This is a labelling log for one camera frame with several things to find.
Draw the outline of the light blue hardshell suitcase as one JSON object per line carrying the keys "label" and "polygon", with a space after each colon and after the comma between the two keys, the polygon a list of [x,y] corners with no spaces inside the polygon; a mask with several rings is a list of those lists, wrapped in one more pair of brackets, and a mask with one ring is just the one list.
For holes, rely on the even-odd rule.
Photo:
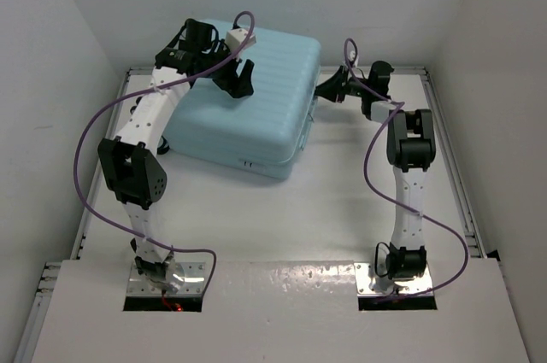
{"label": "light blue hardshell suitcase", "polygon": [[253,94],[235,99],[198,79],[171,115],[170,149],[204,161],[287,179],[309,134],[320,75],[315,38],[257,27],[244,52],[255,64]]}

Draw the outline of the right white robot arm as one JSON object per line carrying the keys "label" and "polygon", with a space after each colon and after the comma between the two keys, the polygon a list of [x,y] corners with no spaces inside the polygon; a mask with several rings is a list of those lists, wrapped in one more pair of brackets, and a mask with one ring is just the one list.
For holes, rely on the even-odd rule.
{"label": "right white robot arm", "polygon": [[355,76],[353,61],[347,61],[315,95],[329,102],[343,102],[347,96],[361,100],[362,114],[386,130],[386,157],[392,167],[396,196],[395,225],[385,264],[376,275],[390,280],[410,280],[426,270],[426,244],[422,233],[423,195],[427,172],[436,157],[432,111],[406,110],[389,95],[394,68],[376,61],[368,76]]}

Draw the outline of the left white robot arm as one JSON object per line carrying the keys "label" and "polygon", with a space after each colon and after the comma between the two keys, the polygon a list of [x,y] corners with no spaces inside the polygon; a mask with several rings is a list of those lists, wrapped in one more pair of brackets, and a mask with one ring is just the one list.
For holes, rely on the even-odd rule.
{"label": "left white robot arm", "polygon": [[135,234],[132,244],[139,273],[166,285],[175,269],[174,249],[167,246],[158,202],[168,176],[157,160],[166,126],[197,79],[211,79],[230,97],[249,97],[254,90],[252,61],[241,61],[254,45],[251,27],[234,23],[222,38],[209,23],[188,19],[156,55],[151,91],[140,97],[128,122],[97,152],[107,187],[125,209]]}

